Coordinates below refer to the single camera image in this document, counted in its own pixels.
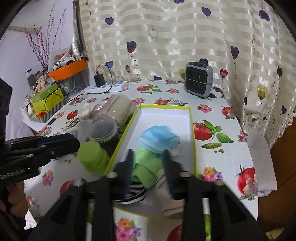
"heart-patterned curtain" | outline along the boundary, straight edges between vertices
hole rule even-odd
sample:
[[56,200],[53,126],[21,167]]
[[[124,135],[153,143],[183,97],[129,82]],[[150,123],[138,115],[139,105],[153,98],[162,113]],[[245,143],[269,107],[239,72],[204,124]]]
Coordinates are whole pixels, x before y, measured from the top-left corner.
[[[127,81],[184,81],[208,63],[242,129],[271,147],[292,123],[296,44],[263,0],[80,0],[93,71]],[[99,69],[107,75],[107,68]]]

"power strip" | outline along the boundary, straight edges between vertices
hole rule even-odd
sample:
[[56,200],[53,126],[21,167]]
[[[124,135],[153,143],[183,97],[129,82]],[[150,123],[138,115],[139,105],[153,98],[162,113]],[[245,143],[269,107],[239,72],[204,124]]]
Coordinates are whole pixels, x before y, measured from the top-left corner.
[[[107,91],[110,88],[110,86],[111,83],[106,83],[103,86],[91,85],[85,88],[83,91],[85,93],[102,93]],[[112,86],[109,92],[122,92],[125,89],[125,87],[128,87],[128,83],[126,81],[117,82]]]

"black charger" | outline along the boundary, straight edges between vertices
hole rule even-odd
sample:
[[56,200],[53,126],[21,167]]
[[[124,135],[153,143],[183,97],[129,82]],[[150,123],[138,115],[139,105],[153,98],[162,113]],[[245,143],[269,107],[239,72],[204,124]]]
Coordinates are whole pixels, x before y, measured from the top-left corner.
[[103,74],[99,74],[97,72],[97,74],[94,76],[94,81],[96,82],[96,86],[103,86],[105,84],[105,79]]

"floral tablecloth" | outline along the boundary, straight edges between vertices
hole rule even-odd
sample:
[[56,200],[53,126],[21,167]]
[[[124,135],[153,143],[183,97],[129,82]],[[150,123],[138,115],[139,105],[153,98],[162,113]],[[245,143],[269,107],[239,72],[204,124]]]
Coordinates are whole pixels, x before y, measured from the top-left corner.
[[[44,128],[44,133],[47,136],[64,133],[79,122],[76,115],[84,103],[89,103],[93,108],[99,101],[108,100],[112,94],[114,93],[79,96],[54,115],[56,120]],[[219,89],[212,89],[209,98],[200,98],[185,92],[184,83],[154,79],[130,83],[122,94],[135,105],[145,103],[190,106],[195,122],[198,176],[208,182],[223,179],[257,218],[258,189],[247,138]],[[25,193],[33,217],[39,221],[73,180],[81,178],[94,181],[98,176],[86,171],[72,155],[52,160],[42,167],[39,176],[25,181]],[[151,221],[150,218],[119,209],[114,209],[114,216],[117,223],[116,234],[118,240],[122,241],[160,240],[152,237],[153,232],[149,232],[152,229],[160,230],[159,237],[166,240],[172,229],[181,223],[180,220],[172,219]]]

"green jar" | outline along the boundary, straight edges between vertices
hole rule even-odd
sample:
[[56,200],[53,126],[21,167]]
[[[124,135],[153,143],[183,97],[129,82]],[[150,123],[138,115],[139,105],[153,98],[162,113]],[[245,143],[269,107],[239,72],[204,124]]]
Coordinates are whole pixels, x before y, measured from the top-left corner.
[[87,171],[98,174],[104,174],[110,161],[107,151],[94,141],[83,143],[77,158]]

